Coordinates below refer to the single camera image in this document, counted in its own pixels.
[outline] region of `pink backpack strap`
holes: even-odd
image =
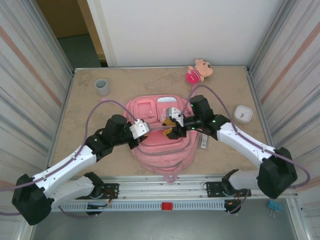
[[[177,179],[178,179],[178,175],[166,175],[163,176],[164,180],[168,183],[168,184],[173,184]]]

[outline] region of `floor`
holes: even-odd
[[[31,240],[296,240],[285,199],[270,217],[268,199],[248,199],[238,215],[224,211],[103,212],[97,218],[51,213],[33,229]]]
[[[75,68],[101,68],[94,44],[89,34],[59,38],[66,57]]]

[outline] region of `corrugated metal wall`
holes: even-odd
[[[0,1],[0,188],[45,169],[72,69],[33,1]],[[16,212],[12,191],[0,211]],[[0,239],[17,233],[19,216],[0,216]]]
[[[293,1],[265,54],[250,67],[276,146],[288,148],[310,171],[311,182],[298,191],[314,239],[320,239],[319,32],[320,1]],[[299,177],[305,175],[299,171]]]

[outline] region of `white wall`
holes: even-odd
[[[283,0],[88,0],[109,66],[248,65]]]

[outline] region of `red block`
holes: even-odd
[[[172,211],[174,208],[174,205],[172,202],[163,202],[161,205],[162,211]]]

